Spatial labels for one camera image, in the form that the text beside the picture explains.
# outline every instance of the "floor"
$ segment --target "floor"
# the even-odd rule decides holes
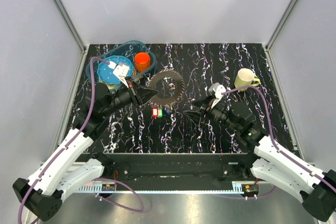
[[[262,187],[266,193],[269,185]],[[146,211],[129,212],[94,195],[71,195],[46,224],[317,224],[289,194],[280,189],[258,200],[236,200],[223,195],[141,195]],[[112,195],[110,199],[123,205],[138,208],[130,194]]]
[[[102,55],[116,46],[90,45],[86,64],[91,57]],[[111,116],[109,127],[87,152],[240,152],[232,131],[211,122],[202,127],[195,126],[182,114],[184,110],[192,108],[192,100],[207,95],[207,89],[212,83],[219,82],[226,88],[233,88],[235,76],[240,68],[252,69],[261,80],[260,90],[268,103],[275,136],[282,145],[293,151],[286,120],[261,44],[149,44],[147,47],[156,54],[157,72],[174,69],[183,76],[185,91],[182,99],[170,108],[173,111],[172,115],[165,115],[160,119],[151,117],[150,104],[141,110],[133,106],[122,109]],[[67,130],[83,107],[84,97],[88,92],[90,83],[83,72]],[[249,105],[261,127],[268,127],[265,109],[258,94],[249,90],[242,94],[231,94],[227,103],[230,105],[230,101],[237,100],[245,101]]]

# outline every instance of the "mug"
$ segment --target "mug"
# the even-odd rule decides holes
[[[239,88],[245,85],[258,86],[260,84],[260,80],[255,77],[252,70],[248,68],[242,68],[238,71],[238,75],[235,80],[235,87]],[[247,88],[240,89],[238,92],[245,91]]]

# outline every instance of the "saw blade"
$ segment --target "saw blade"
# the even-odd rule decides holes
[[[174,71],[174,70],[163,70],[157,74],[155,74],[149,81],[148,87],[151,89],[156,89],[156,84],[164,78],[172,78],[176,82],[175,92],[169,98],[160,98],[157,95],[154,96],[151,101],[158,105],[170,105],[176,101],[178,101],[184,91],[184,81],[182,76]]]

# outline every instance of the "gray wall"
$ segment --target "gray wall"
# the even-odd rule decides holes
[[[336,169],[336,0],[300,0],[271,54],[307,161]]]
[[[62,0],[85,43],[264,42],[290,0]]]
[[[50,155],[80,51],[51,0],[0,6],[0,216],[17,223],[12,184]]]

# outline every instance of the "marble pattern tabletop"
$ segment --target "marble pattern tabletop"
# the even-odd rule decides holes
[[[90,45],[86,64],[93,56],[100,56],[117,45]],[[266,97],[272,127],[280,144],[293,151],[286,120],[272,79],[268,61],[261,44],[148,44],[156,54],[156,72],[173,69],[185,81],[182,98],[172,105],[171,115],[152,117],[153,104],[138,109],[132,105],[111,115],[108,128],[87,152],[104,153],[234,153],[241,152],[234,140],[234,132],[217,123],[201,127],[182,114],[192,109],[191,101],[204,98],[207,89],[219,82],[232,89],[240,68],[249,68],[260,79],[260,90]],[[163,92],[171,86],[162,84]],[[76,97],[68,121],[69,130],[83,108],[84,97],[91,90],[85,71],[81,74]],[[265,108],[253,90],[230,94],[226,102],[245,101],[260,127],[268,129]]]

